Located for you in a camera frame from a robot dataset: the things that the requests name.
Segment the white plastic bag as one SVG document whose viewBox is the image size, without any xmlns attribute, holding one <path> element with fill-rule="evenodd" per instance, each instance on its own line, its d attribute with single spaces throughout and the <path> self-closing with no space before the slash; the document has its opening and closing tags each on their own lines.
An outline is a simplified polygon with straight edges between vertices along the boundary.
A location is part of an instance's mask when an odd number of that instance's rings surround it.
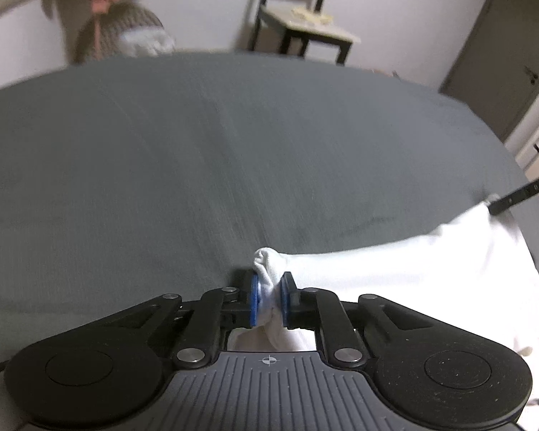
<svg viewBox="0 0 539 431">
<path fill-rule="evenodd" d="M 162 27 L 144 26 L 131 28 L 119 35 L 119 52 L 123 56 L 162 56 L 176 50 L 175 41 Z"/>
</svg>

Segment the grey room door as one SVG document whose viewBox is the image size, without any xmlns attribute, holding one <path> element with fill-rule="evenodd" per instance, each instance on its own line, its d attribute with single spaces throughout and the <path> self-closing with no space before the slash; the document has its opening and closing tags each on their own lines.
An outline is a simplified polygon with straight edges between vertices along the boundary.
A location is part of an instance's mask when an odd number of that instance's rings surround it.
<svg viewBox="0 0 539 431">
<path fill-rule="evenodd" d="M 440 92 L 508 139 L 539 95 L 539 0 L 486 0 Z"/>
</svg>

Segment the white long-sleeve shirt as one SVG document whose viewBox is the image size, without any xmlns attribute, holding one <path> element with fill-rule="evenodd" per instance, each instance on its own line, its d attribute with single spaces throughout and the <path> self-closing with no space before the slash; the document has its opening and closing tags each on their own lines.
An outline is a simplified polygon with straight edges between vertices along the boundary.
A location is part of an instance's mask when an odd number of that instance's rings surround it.
<svg viewBox="0 0 539 431">
<path fill-rule="evenodd" d="M 265 247 L 255 253 L 253 268 L 261 284 L 258 324 L 234 330 L 231 349 L 315 347 L 307 330 L 282 324 L 278 282 L 291 273 L 300 288 L 330 290 L 345 302 L 379 295 L 509 347 L 533 374 L 533 396 L 520 422 L 539 417 L 539 271 L 510 213 L 493 217 L 479 203 L 427 235 L 334 253 Z"/>
</svg>

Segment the yellow cloth on chair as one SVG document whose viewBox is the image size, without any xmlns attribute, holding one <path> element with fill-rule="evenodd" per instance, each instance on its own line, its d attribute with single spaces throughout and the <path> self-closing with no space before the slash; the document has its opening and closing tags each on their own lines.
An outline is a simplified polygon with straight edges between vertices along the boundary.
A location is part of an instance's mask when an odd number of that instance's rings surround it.
<svg viewBox="0 0 539 431">
<path fill-rule="evenodd" d="M 303 20 L 304 22 L 313 24 L 314 26 L 328 26 L 328 24 L 333 21 L 333 17 L 331 15 L 311 11 L 305 7 L 295 7 L 291 10 L 291 14 L 296 19 Z"/>
</svg>

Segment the white wooden chair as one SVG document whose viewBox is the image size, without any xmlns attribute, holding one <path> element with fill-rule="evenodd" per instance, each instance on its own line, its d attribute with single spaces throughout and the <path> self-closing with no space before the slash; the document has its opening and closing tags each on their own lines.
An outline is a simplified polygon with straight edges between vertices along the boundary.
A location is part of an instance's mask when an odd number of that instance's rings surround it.
<svg viewBox="0 0 539 431">
<path fill-rule="evenodd" d="M 305 57 L 308 45 L 317 42 L 338 49 L 336 63 L 344 65 L 350 49 L 360 39 L 335 26 L 333 18 L 322 12 L 324 0 L 313 0 L 314 5 L 305 7 L 270 7 L 268 0 L 260 0 L 247 49 L 253 52 L 262 26 L 268 26 L 281 37 L 278 53 L 286 55 L 293 41 L 301 42 L 298 56 Z"/>
</svg>

